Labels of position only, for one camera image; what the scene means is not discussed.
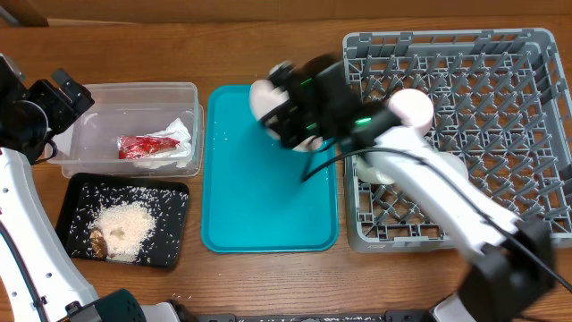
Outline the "large pink plate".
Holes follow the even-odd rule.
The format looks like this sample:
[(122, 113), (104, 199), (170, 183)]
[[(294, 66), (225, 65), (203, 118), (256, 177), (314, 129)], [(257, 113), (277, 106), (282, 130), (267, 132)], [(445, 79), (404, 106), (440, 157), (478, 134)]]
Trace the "large pink plate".
[[(257, 80), (249, 92), (249, 104), (252, 114), (260, 121), (263, 116), (269, 114), (278, 105), (285, 103), (289, 98), (288, 93), (277, 89), (269, 80)], [(295, 148), (298, 152), (318, 150), (323, 144), (321, 137), (310, 136), (299, 143)]]

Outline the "red snack wrapper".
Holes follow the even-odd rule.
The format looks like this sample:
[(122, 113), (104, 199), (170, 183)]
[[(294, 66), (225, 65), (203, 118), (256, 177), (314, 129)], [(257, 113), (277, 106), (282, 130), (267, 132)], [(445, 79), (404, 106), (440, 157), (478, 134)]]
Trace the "red snack wrapper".
[(157, 136), (121, 136), (118, 139), (120, 159), (139, 159), (176, 149), (180, 142)]

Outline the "pale green cup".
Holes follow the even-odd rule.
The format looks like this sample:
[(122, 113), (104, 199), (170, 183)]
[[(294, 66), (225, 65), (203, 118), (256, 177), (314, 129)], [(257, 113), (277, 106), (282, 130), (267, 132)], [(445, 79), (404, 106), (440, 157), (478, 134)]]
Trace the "pale green cup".
[(391, 185), (395, 183), (390, 176), (370, 166), (362, 157), (356, 158), (355, 170), (358, 179), (365, 183), (383, 185)]

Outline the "white napkin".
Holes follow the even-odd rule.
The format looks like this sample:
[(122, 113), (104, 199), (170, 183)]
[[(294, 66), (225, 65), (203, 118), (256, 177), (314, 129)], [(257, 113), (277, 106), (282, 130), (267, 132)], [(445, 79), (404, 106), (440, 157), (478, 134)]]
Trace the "white napkin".
[(182, 169), (192, 161), (194, 151), (191, 141), (193, 137), (180, 118), (171, 122), (163, 131), (137, 136), (172, 138), (178, 140), (180, 144), (176, 149), (158, 153), (151, 157), (128, 159), (134, 160), (134, 165), (136, 167), (156, 170), (160, 167), (174, 165), (176, 168)]

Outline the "small grey bowl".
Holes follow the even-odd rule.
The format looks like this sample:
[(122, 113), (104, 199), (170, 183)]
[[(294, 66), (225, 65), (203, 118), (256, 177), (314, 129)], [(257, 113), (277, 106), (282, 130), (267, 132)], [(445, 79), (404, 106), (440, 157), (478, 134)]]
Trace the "small grey bowl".
[(440, 157), (451, 167), (453, 167), (465, 179), (469, 179), (466, 164), (462, 159), (449, 152), (439, 152)]

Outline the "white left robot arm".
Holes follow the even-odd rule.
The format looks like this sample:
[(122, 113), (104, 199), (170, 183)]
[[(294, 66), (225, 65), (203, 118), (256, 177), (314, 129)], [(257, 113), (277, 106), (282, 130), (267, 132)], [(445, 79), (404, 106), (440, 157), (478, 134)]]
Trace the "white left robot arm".
[(94, 104), (64, 70), (32, 87), (1, 58), (1, 278), (17, 321), (143, 321), (134, 296), (99, 297), (72, 263), (39, 199), (31, 167)]

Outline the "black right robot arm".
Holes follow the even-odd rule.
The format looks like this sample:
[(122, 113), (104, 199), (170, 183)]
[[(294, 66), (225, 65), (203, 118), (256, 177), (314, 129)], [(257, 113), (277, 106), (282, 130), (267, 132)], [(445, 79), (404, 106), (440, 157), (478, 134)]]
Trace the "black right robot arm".
[(282, 147), (314, 151), (323, 141), (342, 157), (361, 156), (394, 180), (449, 235), (470, 265), (461, 286), (430, 309), (401, 311), (408, 321), (510, 321), (563, 279), (549, 227), (526, 221), (477, 189), (425, 140), (433, 101), (401, 89), (365, 101), (344, 66), (321, 55), (285, 62), (250, 89), (252, 114)]

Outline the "grey dishwasher rack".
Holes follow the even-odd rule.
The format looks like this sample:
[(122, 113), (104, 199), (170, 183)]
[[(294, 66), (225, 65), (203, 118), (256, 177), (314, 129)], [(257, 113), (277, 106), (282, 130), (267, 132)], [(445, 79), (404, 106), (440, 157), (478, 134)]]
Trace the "grey dishwasher rack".
[(365, 101), (419, 89), (433, 101), (426, 139), (469, 180), (571, 244), (571, 92), (545, 29), (354, 32), (342, 42), (349, 85)]

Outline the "clear plastic bin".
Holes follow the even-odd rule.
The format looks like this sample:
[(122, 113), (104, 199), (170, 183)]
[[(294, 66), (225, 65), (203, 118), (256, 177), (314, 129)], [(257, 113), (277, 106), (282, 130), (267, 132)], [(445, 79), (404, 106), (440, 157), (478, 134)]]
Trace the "clear plastic bin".
[[(204, 145), (204, 109), (191, 82), (131, 82), (89, 84), (95, 104), (67, 131), (54, 137), (57, 155), (46, 147), (48, 162), (62, 175), (76, 173), (133, 177), (191, 177), (199, 173)], [(118, 139), (163, 131), (180, 118), (193, 139), (194, 155), (184, 168), (139, 168), (134, 160), (118, 157)]]

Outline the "teal plastic tray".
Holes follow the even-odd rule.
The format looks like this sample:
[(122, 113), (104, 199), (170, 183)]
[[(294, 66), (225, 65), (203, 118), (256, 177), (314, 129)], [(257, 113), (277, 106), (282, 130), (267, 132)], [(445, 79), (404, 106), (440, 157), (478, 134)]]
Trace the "teal plastic tray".
[(202, 242), (218, 253), (327, 250), (339, 234), (336, 169), (302, 182), (307, 154), (265, 132), (249, 90), (221, 86), (208, 100)]

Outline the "black tray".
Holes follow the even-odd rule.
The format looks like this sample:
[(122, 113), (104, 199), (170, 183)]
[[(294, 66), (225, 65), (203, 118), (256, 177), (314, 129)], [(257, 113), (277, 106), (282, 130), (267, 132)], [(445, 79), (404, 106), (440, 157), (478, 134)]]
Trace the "black tray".
[(174, 268), (190, 204), (189, 188), (181, 182), (75, 174), (70, 179), (55, 228), (67, 254), (72, 258), (99, 260), (91, 249), (89, 224), (102, 208), (137, 201), (156, 220), (154, 235), (144, 241), (135, 262), (107, 261)]

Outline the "white rice pile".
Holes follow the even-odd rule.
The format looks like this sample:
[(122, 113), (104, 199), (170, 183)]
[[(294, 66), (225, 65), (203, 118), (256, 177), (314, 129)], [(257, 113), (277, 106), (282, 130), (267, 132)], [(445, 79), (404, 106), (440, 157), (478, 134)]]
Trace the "white rice pile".
[(154, 235), (156, 220), (137, 201), (102, 208), (88, 226), (89, 235), (94, 227), (104, 234), (108, 250), (105, 260), (135, 262), (144, 241)]

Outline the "brown food scrap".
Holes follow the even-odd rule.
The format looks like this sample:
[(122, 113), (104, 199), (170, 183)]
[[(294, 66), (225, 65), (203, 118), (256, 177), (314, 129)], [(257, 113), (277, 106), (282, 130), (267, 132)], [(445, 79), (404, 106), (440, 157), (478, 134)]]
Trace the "brown food scrap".
[(89, 240), (91, 243), (91, 248), (94, 251), (95, 257), (99, 260), (105, 260), (108, 255), (108, 250), (106, 247), (105, 237), (103, 232), (94, 227), (90, 231)]

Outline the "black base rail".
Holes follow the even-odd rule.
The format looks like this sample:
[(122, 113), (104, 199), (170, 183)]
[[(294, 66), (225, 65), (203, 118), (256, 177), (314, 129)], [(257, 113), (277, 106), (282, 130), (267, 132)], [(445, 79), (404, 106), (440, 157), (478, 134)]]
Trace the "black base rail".
[(236, 316), (233, 314), (196, 315), (198, 322), (434, 322), (432, 314), (425, 309), (395, 309), (376, 314), (298, 314)]

